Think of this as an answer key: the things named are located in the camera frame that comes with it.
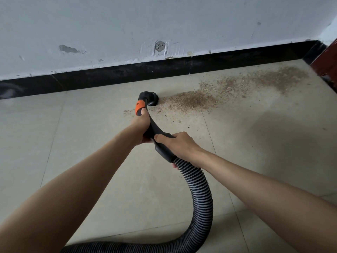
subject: vacuum cleaner hose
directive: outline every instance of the vacuum cleaner hose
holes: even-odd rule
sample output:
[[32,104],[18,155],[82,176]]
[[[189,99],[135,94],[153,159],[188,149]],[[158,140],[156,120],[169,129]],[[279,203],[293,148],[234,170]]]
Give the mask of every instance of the vacuum cleaner hose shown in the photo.
[[193,199],[193,217],[188,229],[177,239],[157,244],[84,242],[66,246],[61,253],[192,253],[204,244],[213,221],[213,200],[201,169],[177,158],[174,163],[184,176]]
[[[154,92],[144,91],[138,97],[135,113],[141,115],[141,109],[155,106],[158,96]],[[136,244],[122,242],[84,242],[66,246],[61,253],[194,253],[204,244],[213,221],[213,199],[207,179],[201,169],[176,157],[165,145],[154,140],[156,134],[174,138],[163,132],[150,117],[150,126],[145,136],[152,139],[156,151],[168,162],[174,162],[184,176],[193,199],[193,217],[188,229],[177,239],[157,244]]]

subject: human hand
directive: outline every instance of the human hand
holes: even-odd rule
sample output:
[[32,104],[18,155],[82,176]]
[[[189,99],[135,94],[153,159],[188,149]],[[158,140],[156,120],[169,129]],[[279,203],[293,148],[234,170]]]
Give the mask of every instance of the human hand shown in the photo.
[[173,134],[175,138],[168,138],[164,135],[155,135],[154,139],[158,143],[162,143],[175,154],[175,156],[192,163],[195,167],[199,167],[198,157],[200,153],[207,152],[202,149],[187,132]]
[[149,126],[150,126],[149,112],[146,110],[146,108],[143,108],[141,110],[141,115],[136,116],[128,127],[128,129],[130,129],[133,132],[133,136],[136,137],[135,138],[136,145],[151,142],[149,138],[144,136],[144,133],[149,128]]

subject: person's left arm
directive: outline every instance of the person's left arm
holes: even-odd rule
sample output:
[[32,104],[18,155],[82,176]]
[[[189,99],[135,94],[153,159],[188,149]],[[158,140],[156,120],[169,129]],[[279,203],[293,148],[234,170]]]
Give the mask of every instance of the person's left arm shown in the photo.
[[147,110],[102,148],[29,197],[0,226],[0,252],[60,252],[134,146],[146,141]]

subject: white wall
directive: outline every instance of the white wall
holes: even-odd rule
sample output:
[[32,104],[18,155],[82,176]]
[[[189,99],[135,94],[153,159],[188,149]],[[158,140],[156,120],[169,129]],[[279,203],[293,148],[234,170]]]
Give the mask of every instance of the white wall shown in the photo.
[[318,39],[336,13],[337,0],[0,0],[0,80]]
[[319,36],[319,40],[326,46],[329,46],[336,39],[337,39],[337,16]]

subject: person's left hand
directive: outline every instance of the person's left hand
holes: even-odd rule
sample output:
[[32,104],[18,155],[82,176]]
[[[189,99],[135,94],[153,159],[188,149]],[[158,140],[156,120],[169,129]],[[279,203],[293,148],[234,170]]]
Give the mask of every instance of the person's left hand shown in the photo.
[[150,126],[149,112],[145,108],[143,108],[141,110],[141,115],[136,116],[129,126],[129,128],[134,132],[135,137],[137,137],[136,139],[137,145],[151,142],[151,139],[143,136],[143,134],[149,128],[149,126]]

